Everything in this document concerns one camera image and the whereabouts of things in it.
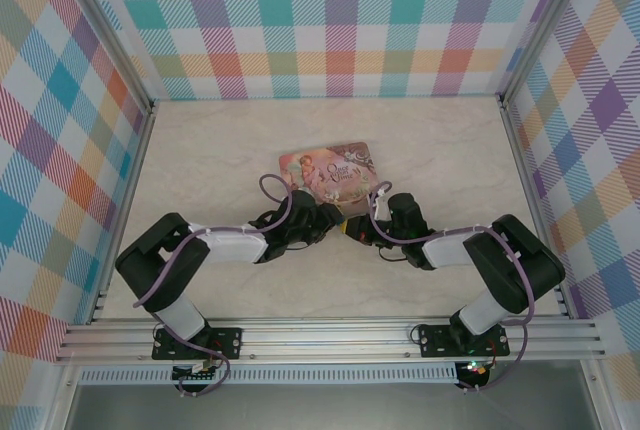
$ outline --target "table surface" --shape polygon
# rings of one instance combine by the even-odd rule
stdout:
[[[258,189],[285,153],[365,141],[381,180],[410,192],[435,229],[512,213],[533,223],[493,97],[165,102],[125,229],[125,248],[162,215],[239,225],[274,208]],[[267,185],[282,192],[277,183]],[[450,315],[485,288],[472,266],[425,272],[382,261],[332,230],[264,265],[203,265],[186,293],[207,317]],[[102,316],[142,317],[117,272]],[[554,295],[536,314],[557,314]]]

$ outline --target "enclosure wall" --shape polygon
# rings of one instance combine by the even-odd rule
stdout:
[[[144,112],[76,0],[0,0],[0,428],[34,427]]]
[[[511,102],[578,316],[640,421],[640,0],[571,0]]]
[[[199,99],[493,94],[549,0],[100,1],[152,95]]]

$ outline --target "white marble floor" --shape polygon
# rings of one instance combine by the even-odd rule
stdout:
[[[378,176],[436,229],[513,213],[533,228],[492,97],[167,102],[160,105],[123,248],[167,212],[238,225],[274,208],[257,186],[286,152],[368,143]],[[277,191],[274,183],[268,188]],[[202,266],[187,294],[207,317],[449,315],[484,284],[474,267],[386,263],[333,230],[264,265]],[[144,316],[117,273],[103,317]],[[537,314],[555,314],[553,295]]]

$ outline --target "marble surface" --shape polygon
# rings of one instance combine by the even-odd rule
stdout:
[[[238,225],[274,208],[257,186],[278,157],[365,141],[378,176],[411,192],[436,229],[513,213],[533,228],[492,97],[166,102],[159,108],[123,247],[167,212]],[[277,183],[267,185],[282,195]],[[382,261],[333,230],[263,265],[203,265],[187,294],[208,317],[449,315],[484,284],[475,267],[425,272]],[[114,273],[103,317],[144,316]],[[552,294],[537,314],[555,314]]]

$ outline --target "black mounting plate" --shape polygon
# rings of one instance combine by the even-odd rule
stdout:
[[[210,328],[208,333],[208,348],[222,353],[229,360],[240,358],[242,347],[241,328]],[[164,328],[158,328],[153,336],[154,344],[151,351],[153,360],[208,360],[209,355],[177,342]]]
[[[417,341],[420,344],[422,357],[493,357],[494,350],[490,342],[495,346],[497,357],[506,357],[510,353],[506,331],[500,325],[494,326],[482,338],[469,345],[467,353],[460,351],[449,333],[449,327],[450,325],[418,326]]]

